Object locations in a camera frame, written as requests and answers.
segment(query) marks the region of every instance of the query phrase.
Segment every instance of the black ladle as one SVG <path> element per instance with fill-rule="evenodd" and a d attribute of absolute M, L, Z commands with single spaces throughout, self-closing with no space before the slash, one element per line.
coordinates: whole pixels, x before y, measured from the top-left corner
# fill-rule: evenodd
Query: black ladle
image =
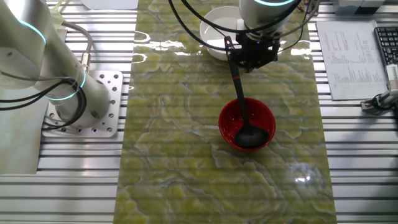
<path fill-rule="evenodd" d="M 226 49 L 233 46 L 231 37 L 225 37 L 224 41 Z M 231 69 L 232 79 L 234 81 L 235 91 L 236 95 L 238 96 L 243 119 L 243 126 L 235 135 L 235 143 L 237 146 L 245 149 L 254 149 L 262 146 L 269 140 L 269 133 L 266 130 L 250 123 L 248 111 L 246 109 L 246 102 L 244 100 L 243 88 L 241 83 L 241 77 L 239 76 L 238 66 L 229 59 L 228 52 L 227 58 L 229 62 L 229 68 Z"/>

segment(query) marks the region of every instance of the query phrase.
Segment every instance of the table surface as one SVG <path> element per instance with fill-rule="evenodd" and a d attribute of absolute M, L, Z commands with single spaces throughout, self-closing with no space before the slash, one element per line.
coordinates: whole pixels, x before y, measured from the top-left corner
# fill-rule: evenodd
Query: table surface
<path fill-rule="evenodd" d="M 57 1 L 48 1 L 50 7 Z M 372 16 L 380 26 L 396 26 L 398 6 Z M 111 223 L 124 134 L 136 11 L 91 11 L 70 1 L 65 19 L 93 36 L 92 70 L 124 75 L 118 134 L 113 139 L 42 138 L 36 175 L 0 176 L 0 223 Z M 336 17 L 324 2 L 308 25 L 321 104 L 338 223 L 398 222 L 398 136 L 392 113 L 373 117 L 359 101 L 331 101 L 315 27 L 316 21 L 369 20 Z M 86 39 L 72 31 L 67 44 L 80 57 Z"/>

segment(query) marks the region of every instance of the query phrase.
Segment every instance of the cable connector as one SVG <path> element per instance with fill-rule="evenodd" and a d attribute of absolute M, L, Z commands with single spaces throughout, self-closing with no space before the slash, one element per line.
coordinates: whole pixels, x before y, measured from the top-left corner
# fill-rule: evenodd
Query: cable connector
<path fill-rule="evenodd" d="M 86 70 L 86 73 L 90 73 L 90 62 L 91 62 L 91 55 L 89 53 L 83 53 L 81 56 L 81 65 Z"/>
<path fill-rule="evenodd" d="M 398 66 L 395 64 L 387 65 L 386 70 L 389 81 L 390 95 L 398 96 Z"/>

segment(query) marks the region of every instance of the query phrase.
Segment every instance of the red bowl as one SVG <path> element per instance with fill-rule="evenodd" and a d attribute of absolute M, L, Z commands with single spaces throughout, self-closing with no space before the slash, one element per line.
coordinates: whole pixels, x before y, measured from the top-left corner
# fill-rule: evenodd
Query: red bowl
<path fill-rule="evenodd" d="M 235 135 L 243 126 L 238 99 L 225 105 L 218 118 L 218 128 L 225 141 L 231 146 L 243 151 L 256 151 L 268 145 L 274 137 L 276 130 L 275 118 L 271 110 L 261 101 L 252 98 L 245 98 L 245 101 L 250 123 L 268 131 L 269 140 L 254 149 L 245 149 L 236 145 Z"/>

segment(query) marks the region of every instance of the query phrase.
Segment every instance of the ladle handle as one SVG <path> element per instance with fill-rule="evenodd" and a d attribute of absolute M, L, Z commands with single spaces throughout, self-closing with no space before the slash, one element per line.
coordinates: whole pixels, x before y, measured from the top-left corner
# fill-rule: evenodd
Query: ladle handle
<path fill-rule="evenodd" d="M 225 48 L 226 49 L 228 49 L 229 47 L 232 46 L 231 37 L 229 37 L 229 36 L 225 37 L 224 38 L 224 42 L 225 42 Z M 229 58 L 228 51 L 226 52 L 226 55 L 227 55 L 228 62 L 229 62 L 229 69 L 231 70 L 231 74 L 232 74 L 232 80 L 234 81 L 236 95 L 238 96 L 238 101 L 239 101 L 239 105 L 240 105 L 241 112 L 242 112 L 243 125 L 249 124 L 248 111 L 246 109 L 246 102 L 244 100 L 242 82 L 241 82 L 241 77 L 239 75 L 239 68 Z"/>

